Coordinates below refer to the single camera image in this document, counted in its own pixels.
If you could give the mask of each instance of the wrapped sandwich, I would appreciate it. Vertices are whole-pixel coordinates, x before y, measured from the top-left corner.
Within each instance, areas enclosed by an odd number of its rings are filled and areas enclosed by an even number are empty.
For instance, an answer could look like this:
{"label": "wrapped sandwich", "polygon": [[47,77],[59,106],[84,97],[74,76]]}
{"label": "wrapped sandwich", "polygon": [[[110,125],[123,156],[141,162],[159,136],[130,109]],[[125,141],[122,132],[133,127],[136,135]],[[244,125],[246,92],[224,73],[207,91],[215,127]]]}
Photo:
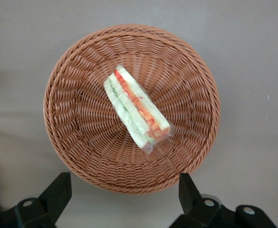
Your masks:
{"label": "wrapped sandwich", "polygon": [[104,82],[108,98],[137,146],[151,153],[160,141],[172,136],[174,127],[122,66]]}

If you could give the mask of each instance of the basket weave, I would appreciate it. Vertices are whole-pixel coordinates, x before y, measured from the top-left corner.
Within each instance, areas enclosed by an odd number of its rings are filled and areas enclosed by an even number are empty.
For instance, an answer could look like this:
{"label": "basket weave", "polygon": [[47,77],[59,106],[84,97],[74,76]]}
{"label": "basket weave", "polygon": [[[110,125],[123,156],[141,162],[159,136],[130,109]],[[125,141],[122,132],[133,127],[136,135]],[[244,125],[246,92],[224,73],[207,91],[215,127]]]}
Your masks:
{"label": "basket weave", "polygon": [[[103,88],[123,65],[175,127],[147,155],[133,142]],[[213,77],[190,45],[143,25],[94,32],[57,62],[44,98],[46,129],[57,154],[83,180],[142,194],[172,186],[195,170],[216,137],[219,97]]]}

